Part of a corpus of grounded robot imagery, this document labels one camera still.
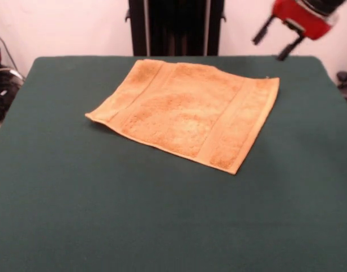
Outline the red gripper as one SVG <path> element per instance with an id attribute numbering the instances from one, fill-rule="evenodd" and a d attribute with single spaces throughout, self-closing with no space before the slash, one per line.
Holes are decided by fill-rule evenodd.
<path id="1" fill-rule="evenodd" d="M 284 61 L 304 40 L 304 37 L 317 40 L 326 35 L 336 23 L 335 11 L 339 6 L 339 1 L 332 0 L 274 1 L 272 15 L 263 24 L 252 42 L 254 45 L 258 45 L 262 41 L 275 17 L 293 25 L 301 35 L 288 44 L 276 57 L 278 61 Z"/>

